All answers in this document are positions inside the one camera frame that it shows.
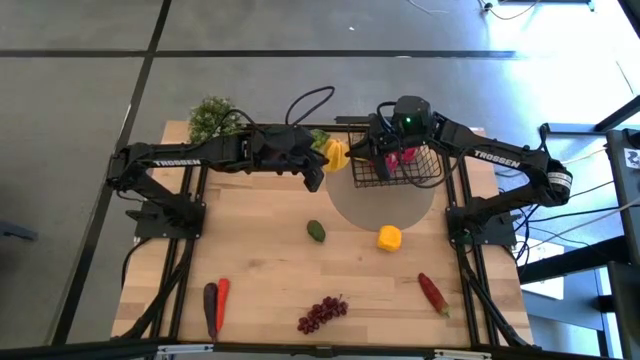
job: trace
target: yellow fruit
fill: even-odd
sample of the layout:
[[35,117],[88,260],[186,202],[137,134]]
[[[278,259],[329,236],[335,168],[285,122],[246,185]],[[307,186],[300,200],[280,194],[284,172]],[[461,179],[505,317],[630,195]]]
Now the yellow fruit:
[[394,252],[402,245],[402,232],[395,226],[385,225],[378,233],[378,247]]
[[324,171],[334,172],[347,166],[349,158],[345,154],[349,151],[347,144],[337,139],[329,139],[324,148],[324,156],[329,163],[324,166]]

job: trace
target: red chili pepper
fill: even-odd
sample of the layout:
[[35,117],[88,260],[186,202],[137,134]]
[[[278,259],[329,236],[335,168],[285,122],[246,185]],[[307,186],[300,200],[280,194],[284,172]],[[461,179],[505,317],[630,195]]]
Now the red chili pepper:
[[422,288],[422,292],[427,297],[431,305],[436,309],[440,315],[450,317],[449,304],[444,300],[440,290],[433,284],[433,281],[429,279],[425,274],[418,274],[418,282]]

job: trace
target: robotic arm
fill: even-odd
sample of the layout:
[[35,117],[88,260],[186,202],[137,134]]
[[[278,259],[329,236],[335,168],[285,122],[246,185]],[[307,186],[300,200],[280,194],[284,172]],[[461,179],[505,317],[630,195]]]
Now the robotic arm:
[[328,160],[311,148],[312,143],[309,130],[289,125],[256,127],[198,145],[136,143],[113,156],[107,183],[117,192],[133,190],[147,199],[140,211],[127,211],[138,222],[136,236],[196,238],[201,234],[206,204],[173,194],[146,173],[149,168],[206,165],[227,173],[301,173],[307,189],[315,192]]
[[[572,175],[547,152],[478,136],[468,127],[432,112],[430,104],[416,96],[403,96],[385,105],[394,106],[390,120],[382,117],[378,107],[378,114],[369,115],[367,135],[348,154],[370,160],[380,179],[391,176],[385,162],[387,154],[423,145],[445,158],[456,157],[459,161],[471,156],[522,171],[529,178],[529,183],[519,188],[488,199],[473,197],[464,207],[451,209],[459,222],[453,228],[477,232],[493,216],[530,204],[552,207],[569,201]],[[439,183],[414,185],[431,188]]]

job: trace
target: concrete floor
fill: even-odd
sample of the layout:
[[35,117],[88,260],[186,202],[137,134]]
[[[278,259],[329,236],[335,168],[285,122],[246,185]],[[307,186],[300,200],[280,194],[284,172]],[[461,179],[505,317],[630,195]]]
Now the concrete floor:
[[[0,49],[145,49],[161,3],[5,0]],[[595,13],[586,5],[541,5],[507,22],[480,16],[476,1],[420,3],[441,12],[426,14],[404,1],[383,0],[174,1],[160,48],[518,50],[524,58],[156,59],[131,142],[158,141],[166,120],[186,119],[206,94],[232,97],[256,120],[281,121],[299,94],[331,84],[335,97],[308,122],[366,114],[381,101],[418,94],[437,111],[485,127],[492,137],[537,144],[539,124],[595,123],[640,89],[640,74],[631,66],[637,38],[620,21],[615,2],[599,1]],[[496,11],[509,15],[526,6]],[[46,341],[141,62],[0,59],[0,164],[5,169],[0,218],[40,233],[36,243],[0,242],[2,348]],[[602,141],[552,139],[549,147],[556,158],[568,159]],[[588,171],[587,163],[602,171]],[[575,191],[611,176],[603,157],[570,170]],[[501,186],[518,181],[501,180]],[[538,216],[610,206],[615,195],[609,187],[597,197],[575,200]],[[111,202],[70,341],[109,336],[120,266],[134,228],[124,210],[132,207],[119,199]],[[562,230],[570,223],[550,222],[547,228]],[[572,235],[595,242],[620,233],[619,219],[612,218]],[[532,323],[539,324],[534,337],[545,348],[581,350],[546,341],[541,334],[555,325]]]

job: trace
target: red grapes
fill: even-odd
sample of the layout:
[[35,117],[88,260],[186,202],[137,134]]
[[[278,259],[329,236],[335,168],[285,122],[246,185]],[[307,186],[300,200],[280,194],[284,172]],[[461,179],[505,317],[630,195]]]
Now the red grapes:
[[320,324],[326,324],[333,318],[347,315],[348,308],[349,304],[345,301],[327,296],[321,304],[315,304],[311,307],[307,317],[301,317],[298,320],[298,331],[302,331],[305,335],[312,333],[320,329]]

